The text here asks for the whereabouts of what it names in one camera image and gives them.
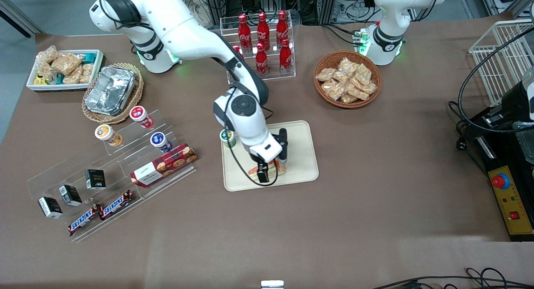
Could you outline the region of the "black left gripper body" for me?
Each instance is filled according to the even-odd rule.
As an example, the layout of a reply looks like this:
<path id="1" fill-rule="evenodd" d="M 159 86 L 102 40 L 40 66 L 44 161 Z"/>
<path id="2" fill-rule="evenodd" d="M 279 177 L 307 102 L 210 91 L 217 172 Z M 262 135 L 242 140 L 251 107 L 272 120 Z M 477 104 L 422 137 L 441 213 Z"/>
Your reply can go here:
<path id="1" fill-rule="evenodd" d="M 513 123 L 532 123 L 530 99 L 522 82 L 516 84 L 482 116 L 482 126 L 489 129 L 506 129 Z"/>

